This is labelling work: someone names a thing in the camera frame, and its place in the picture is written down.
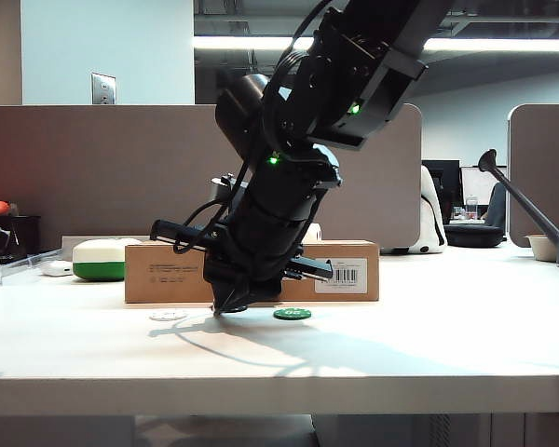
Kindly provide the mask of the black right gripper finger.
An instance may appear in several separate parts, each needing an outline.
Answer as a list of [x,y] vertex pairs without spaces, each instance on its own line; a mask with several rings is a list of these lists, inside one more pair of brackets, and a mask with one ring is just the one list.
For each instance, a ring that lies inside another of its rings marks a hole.
[[265,281],[241,280],[236,283],[233,295],[236,308],[232,312],[246,310],[249,305],[273,301],[280,294],[280,279]]
[[235,310],[234,292],[236,283],[234,281],[215,280],[211,283],[213,293],[212,310],[215,316]]

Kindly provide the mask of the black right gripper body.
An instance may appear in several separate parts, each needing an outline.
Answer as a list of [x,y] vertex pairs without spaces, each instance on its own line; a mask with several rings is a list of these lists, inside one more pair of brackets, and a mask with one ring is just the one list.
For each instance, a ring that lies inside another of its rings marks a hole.
[[299,245],[281,254],[243,248],[224,223],[218,223],[201,234],[196,227],[156,220],[151,227],[150,238],[172,244],[175,252],[188,245],[204,250],[203,277],[211,284],[233,283],[238,279],[264,282],[283,277],[327,280],[334,273],[329,262],[304,257]]

